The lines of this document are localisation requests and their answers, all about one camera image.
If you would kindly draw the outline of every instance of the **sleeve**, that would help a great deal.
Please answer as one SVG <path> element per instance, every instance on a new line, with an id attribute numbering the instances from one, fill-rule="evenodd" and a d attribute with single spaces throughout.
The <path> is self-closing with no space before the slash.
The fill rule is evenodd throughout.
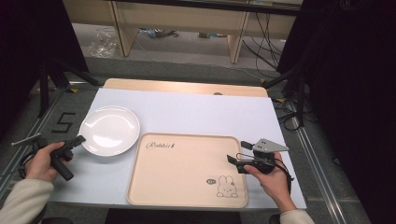
<path id="1" fill-rule="evenodd" d="M 53 185 L 36 179 L 18 182 L 0 210 L 0 223 L 29 223 L 43 210 Z"/>
<path id="2" fill-rule="evenodd" d="M 280 215 L 281 224 L 314 224 L 312 218 L 304 210 L 292 210 Z"/>

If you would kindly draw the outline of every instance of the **black cable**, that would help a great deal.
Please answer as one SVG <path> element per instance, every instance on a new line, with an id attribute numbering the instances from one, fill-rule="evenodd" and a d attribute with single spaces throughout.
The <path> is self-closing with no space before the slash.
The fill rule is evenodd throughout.
<path id="1" fill-rule="evenodd" d="M 270 40 L 270 38 L 269 38 L 269 22 L 270 22 L 270 15 L 271 15 L 271 14 L 266 14 L 266 27 L 265 27 L 265 31 L 264 31 L 263 28 L 262 28 L 262 23 L 260 22 L 259 15 L 258 15 L 257 13 L 256 13 L 256 18 L 257 18 L 257 21 L 258 21 L 258 23 L 259 23 L 259 25 L 260 25 L 260 28 L 262 29 L 263 38 L 266 40 L 267 45 L 268 45 L 268 47 L 270 48 L 271 57 L 272 57 L 272 59 L 273 59 L 273 61 L 274 61 L 274 64 L 275 64 L 276 67 L 277 67 L 278 60 L 277 60 L 277 58 L 276 58 L 276 56 L 275 56 L 275 54 L 274 54 L 274 51 L 272 50 L 272 46 L 274 47 L 274 44 L 272 44 L 272 42 L 271 42 L 271 40 Z"/>
<path id="2" fill-rule="evenodd" d="M 268 63 L 268 65 L 270 65 L 271 67 L 273 67 L 274 69 L 276 69 L 276 67 L 275 67 L 273 64 L 271 64 L 271 63 L 268 62 L 266 59 L 264 59 L 258 52 L 255 52 L 253 49 L 251 49 L 251 48 L 248 46 L 248 44 L 245 42 L 245 40 L 242 40 L 242 42 L 244 43 L 244 45 L 247 47 L 247 49 L 248 49 L 251 53 L 253 53 L 254 55 L 256 55 L 256 68 L 257 68 L 257 69 L 259 69 L 258 66 L 257 66 L 257 57 L 259 57 L 261 60 L 263 60 L 264 62 Z"/>
<path id="3" fill-rule="evenodd" d="M 259 43 L 257 43 L 256 40 L 254 40 L 253 36 L 251 36 L 250 38 L 257 46 L 260 46 Z"/>

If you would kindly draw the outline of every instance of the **human hand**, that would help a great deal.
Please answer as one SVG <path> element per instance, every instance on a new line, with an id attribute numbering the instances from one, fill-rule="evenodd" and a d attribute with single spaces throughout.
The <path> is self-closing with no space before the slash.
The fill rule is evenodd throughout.
<path id="1" fill-rule="evenodd" d="M 35 156 L 26 163 L 26 179 L 39 179 L 52 182 L 58 172 L 50 166 L 50 153 L 63 145 L 64 142 L 52 143 L 39 149 Z"/>
<path id="2" fill-rule="evenodd" d="M 275 152 L 274 156 L 275 159 L 282 161 L 282 156 L 279 152 Z M 276 160 L 276 164 L 285 168 L 282 162 Z M 251 165 L 245 165 L 244 169 L 259 179 L 262 184 L 262 188 L 272 199 L 274 199 L 281 213 L 296 209 L 288 190 L 288 180 L 283 171 L 275 167 L 273 172 L 265 175 L 256 169 L 256 167 Z"/>

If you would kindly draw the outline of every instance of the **floor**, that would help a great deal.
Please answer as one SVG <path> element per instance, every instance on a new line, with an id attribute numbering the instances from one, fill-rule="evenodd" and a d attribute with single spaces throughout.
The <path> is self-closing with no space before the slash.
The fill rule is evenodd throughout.
<path id="1" fill-rule="evenodd" d="M 107 62 L 112 62 L 112 64 L 122 63 L 122 66 L 134 64 L 135 62 L 172 64 L 172 67 L 177 68 L 204 65 L 208 71 L 215 69 L 220 73 L 230 74 L 230 77 L 226 77 L 230 82 L 243 79 L 249 85 L 260 85 L 264 80 L 271 80 L 279 76 L 272 66 L 257 59 L 247 48 L 249 46 L 257 52 L 259 47 L 256 43 L 260 45 L 262 42 L 261 38 L 244 38 L 247 46 L 242 46 L 237 64 L 230 63 L 226 38 L 201 38 L 196 33 L 185 32 L 177 32 L 178 36 L 170 35 L 161 38 L 149 38 L 144 34 L 140 34 L 137 36 L 128 57 L 121 57 L 119 49 L 116 47 L 110 58 L 98 59 L 91 55 L 90 50 L 92 48 L 90 48 L 90 45 L 97 43 L 98 36 L 101 36 L 102 39 L 106 37 L 106 35 L 103 35 L 104 33 L 109 36 L 110 40 L 115 40 L 114 29 L 112 27 L 82 24 L 74 24 L 74 27 L 90 71 L 99 77 L 108 77 L 114 71 L 119 72 L 118 75 L 120 76 L 128 76 L 125 69 L 120 69 L 121 66 L 104 67 L 103 64 Z M 277 49 L 280 51 L 283 49 L 284 40 L 271 41 Z M 263 41 L 263 43 L 265 44 L 263 46 L 268 48 L 266 41 Z M 261 49 L 260 55 L 268 62 L 276 63 L 269 51 Z M 172 73 L 177 71 L 172 70 L 172 67 L 167 67 L 167 71 L 163 72 Z M 136 67 L 136 73 L 138 73 L 139 69 L 142 68 Z M 281 90 L 283 84 L 284 82 L 279 83 L 268 90 L 269 96 L 282 98 Z M 20 118 L 10 130 L 6 141 L 1 143 L 0 172 L 7 169 L 8 162 L 11 161 L 15 154 L 15 149 L 9 147 L 8 144 L 29 134 L 28 130 L 21 131 L 19 127 L 35 124 L 36 117 L 32 116 L 32 114 L 37 112 L 36 105 L 38 100 L 38 93 L 33 89 L 29 103 L 26 104 L 25 109 L 20 114 Z M 288 101 L 286 104 L 274 104 L 274 107 L 280 118 L 287 114 L 288 110 L 294 108 L 294 103 Z M 342 171 L 342 166 L 333 162 L 331 147 L 320 128 L 319 121 L 315 118 L 315 113 L 310 111 L 309 104 L 306 105 L 305 110 L 309 113 L 304 115 L 303 128 L 298 131 L 291 131 L 297 125 L 295 119 L 282 122 L 280 126 L 287 145 L 292 146 L 290 157 L 306 198 L 307 212 L 316 223 L 371 223 L 365 215 L 353 188 L 350 187 L 347 177 Z M 80 207 L 51 203 L 48 216 L 71 217 L 75 223 L 105 223 L 106 211 L 106 208 L 102 207 Z M 268 217 L 273 213 L 274 211 L 241 213 L 242 223 L 267 223 Z"/>

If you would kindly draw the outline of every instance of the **wire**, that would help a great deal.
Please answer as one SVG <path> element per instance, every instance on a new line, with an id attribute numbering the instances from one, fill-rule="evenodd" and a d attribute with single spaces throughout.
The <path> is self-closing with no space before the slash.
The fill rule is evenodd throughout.
<path id="1" fill-rule="evenodd" d="M 259 43 L 257 43 L 256 40 L 254 40 L 253 36 L 251 36 L 250 38 L 251 38 L 251 40 L 252 40 L 257 46 L 261 47 L 261 46 L 259 45 Z"/>
<path id="2" fill-rule="evenodd" d="M 248 50 L 250 50 L 251 53 L 253 53 L 254 55 L 256 55 L 256 68 L 259 70 L 258 66 L 257 66 L 257 57 L 259 57 L 260 59 L 262 59 L 264 62 L 268 63 L 268 65 L 270 65 L 271 67 L 273 67 L 274 69 L 276 69 L 276 67 L 271 64 L 270 62 L 268 62 L 266 59 L 264 59 L 259 53 L 256 53 L 253 49 L 251 49 L 247 43 L 245 42 L 245 40 L 242 40 L 242 42 L 244 43 L 244 45 L 247 47 Z"/>

